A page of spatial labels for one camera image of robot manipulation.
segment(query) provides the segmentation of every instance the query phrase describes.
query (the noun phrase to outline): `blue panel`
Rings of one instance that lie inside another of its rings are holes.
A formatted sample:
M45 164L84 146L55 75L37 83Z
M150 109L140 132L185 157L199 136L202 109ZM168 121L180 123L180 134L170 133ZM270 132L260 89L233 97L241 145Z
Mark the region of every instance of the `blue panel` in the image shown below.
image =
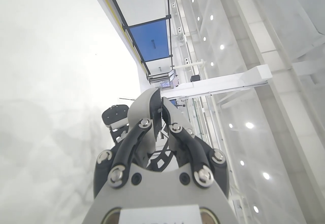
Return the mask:
M130 28L144 61L169 56L166 21Z

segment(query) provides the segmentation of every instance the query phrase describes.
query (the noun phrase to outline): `metal screw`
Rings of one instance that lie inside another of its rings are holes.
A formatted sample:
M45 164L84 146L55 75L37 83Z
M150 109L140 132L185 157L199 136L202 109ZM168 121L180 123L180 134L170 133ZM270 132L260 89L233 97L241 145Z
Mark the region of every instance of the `metal screw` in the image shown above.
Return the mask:
M107 177L107 182L111 187L116 188L122 184L124 170L125 167L123 165L115 166L112 170L110 170Z
M97 157L97 163L101 164L104 160L110 160L113 156L113 153L109 150L102 151Z
M199 171L199 179L202 182L206 183L209 180L209 178L210 178L210 174L207 170L201 169Z
M199 172L194 172L194 178L199 185L205 188L210 187L214 181L212 171L207 166L203 166Z
M111 178L110 178L110 179L111 179L113 182L117 182L117 181L121 180L122 177L123 177L123 172L120 171L120 170L118 170L118 169L116 169L116 170L114 170L114 171L112 172L112 175L111 175Z
M221 164L224 164L225 163L225 156L224 156L224 154L222 153L222 151L220 151L220 150L218 150L218 149L214 149L214 151L215 151L215 154L212 156L212 160L215 162L215 163L217 163L217 164L219 164L219 165L221 165Z
M174 133L179 133L182 131L183 128L178 123L173 123L173 125L170 126L170 129Z
M146 129L150 125L150 119L143 118L139 124L140 128Z
M180 130L180 129L181 129L181 127L180 127L180 125L178 123L173 124L173 130L174 131L177 131L177 130Z
M186 131L190 134L192 138L195 137L195 134L193 133L192 129L187 128Z

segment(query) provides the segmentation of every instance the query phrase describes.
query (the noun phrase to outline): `recessed light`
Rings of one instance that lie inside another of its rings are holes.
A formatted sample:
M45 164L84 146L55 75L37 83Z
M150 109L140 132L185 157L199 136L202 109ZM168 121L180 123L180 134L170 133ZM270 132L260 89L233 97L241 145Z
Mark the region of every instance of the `recessed light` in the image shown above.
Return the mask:
M263 173L263 176L266 180L269 180L270 179L270 175L268 173Z
M254 127L254 124L252 124L252 123L246 123L246 127L248 129L252 129Z

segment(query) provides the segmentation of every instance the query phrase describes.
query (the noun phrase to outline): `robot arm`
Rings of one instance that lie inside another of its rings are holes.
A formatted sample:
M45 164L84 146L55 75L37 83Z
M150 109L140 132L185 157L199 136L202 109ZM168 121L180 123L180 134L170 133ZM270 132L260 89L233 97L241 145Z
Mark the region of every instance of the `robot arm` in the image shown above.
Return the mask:
M159 89L145 91L129 110L121 107L103 113L111 132L123 130L123 134L119 132L116 145L97 158L95 199L83 224L238 223L227 200L229 177L223 153L196 137L190 122L161 98ZM161 152L164 165L158 168L148 162L162 119L169 136L164 150L169 146L171 153ZM158 173L173 155L179 168Z

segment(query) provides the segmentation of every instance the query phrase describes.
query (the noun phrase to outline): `display screen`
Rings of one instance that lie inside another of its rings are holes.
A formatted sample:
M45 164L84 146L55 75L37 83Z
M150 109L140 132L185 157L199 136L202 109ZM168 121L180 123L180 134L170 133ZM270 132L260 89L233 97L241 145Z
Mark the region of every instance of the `display screen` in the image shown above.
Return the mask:
M170 81L169 80L161 81L160 87L162 87L162 88L170 87Z
M176 105L176 99L170 100L170 102L175 106Z

